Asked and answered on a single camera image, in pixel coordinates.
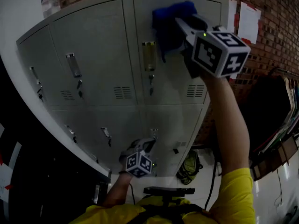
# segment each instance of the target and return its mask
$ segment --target yellow sleeve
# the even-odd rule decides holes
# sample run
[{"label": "yellow sleeve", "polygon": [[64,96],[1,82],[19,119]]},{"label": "yellow sleeve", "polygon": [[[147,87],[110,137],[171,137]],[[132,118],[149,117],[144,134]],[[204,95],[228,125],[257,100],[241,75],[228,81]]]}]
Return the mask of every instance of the yellow sleeve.
[{"label": "yellow sleeve", "polygon": [[220,224],[255,224],[252,183],[249,168],[225,174],[218,198],[209,211],[213,219]]}]

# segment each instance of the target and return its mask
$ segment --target black strap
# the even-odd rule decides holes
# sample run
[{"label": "black strap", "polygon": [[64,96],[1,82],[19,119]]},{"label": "black strap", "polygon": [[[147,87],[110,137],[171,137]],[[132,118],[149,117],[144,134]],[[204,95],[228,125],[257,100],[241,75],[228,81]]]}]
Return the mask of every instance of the black strap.
[{"label": "black strap", "polygon": [[184,204],[180,206],[172,206],[172,207],[161,207],[161,206],[153,206],[147,205],[143,206],[146,210],[144,212],[139,213],[134,219],[128,222],[128,224],[142,224],[147,221],[150,217],[160,216],[162,218],[170,220],[173,224],[184,224],[182,220],[183,213],[190,212],[200,212],[202,213],[202,208],[195,204]]}]

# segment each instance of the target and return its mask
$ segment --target yellow shirt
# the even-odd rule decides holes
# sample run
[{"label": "yellow shirt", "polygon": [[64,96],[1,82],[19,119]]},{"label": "yellow shirt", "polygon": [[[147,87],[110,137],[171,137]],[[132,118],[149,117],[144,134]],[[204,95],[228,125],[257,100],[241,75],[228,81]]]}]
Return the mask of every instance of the yellow shirt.
[{"label": "yellow shirt", "polygon": [[[190,204],[181,198],[182,204]],[[72,224],[126,224],[139,213],[144,212],[144,205],[162,206],[162,198],[152,196],[142,199],[138,204],[119,205],[112,208],[91,206]],[[249,168],[234,170],[222,177],[219,195],[206,214],[191,212],[182,215],[185,224],[254,224],[252,178]],[[151,217],[146,224],[171,224],[170,220],[160,216]]]}]

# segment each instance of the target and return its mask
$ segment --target person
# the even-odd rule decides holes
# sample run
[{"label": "person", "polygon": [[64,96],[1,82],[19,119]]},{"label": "person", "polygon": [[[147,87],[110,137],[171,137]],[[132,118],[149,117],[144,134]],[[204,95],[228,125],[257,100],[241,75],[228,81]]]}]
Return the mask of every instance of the person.
[{"label": "person", "polygon": [[148,197],[136,205],[125,204],[126,195],[132,176],[128,173],[119,175],[116,183],[106,196],[101,207],[91,206],[86,213],[71,222],[72,224],[168,224],[168,223],[199,223],[199,224],[253,224],[252,178],[249,171],[249,133],[239,110],[233,91],[225,78],[214,78],[203,72],[204,80],[214,113],[217,139],[222,158],[222,179],[218,198],[209,211],[186,209],[181,213],[179,207],[188,207],[190,202],[180,199],[179,206],[170,203],[166,207],[170,211],[170,219],[163,215],[149,215],[139,219],[146,213],[147,207],[163,208],[162,197]]}]

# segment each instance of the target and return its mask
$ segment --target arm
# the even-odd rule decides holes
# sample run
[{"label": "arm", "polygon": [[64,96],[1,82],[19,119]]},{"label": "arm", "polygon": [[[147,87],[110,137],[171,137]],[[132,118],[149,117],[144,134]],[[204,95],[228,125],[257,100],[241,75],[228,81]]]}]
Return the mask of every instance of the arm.
[{"label": "arm", "polygon": [[116,205],[124,204],[132,178],[133,176],[130,174],[120,174],[117,181],[108,192],[102,206],[111,208]]},{"label": "arm", "polygon": [[228,81],[209,77],[205,83],[211,98],[222,156],[222,175],[248,168],[249,134]]}]

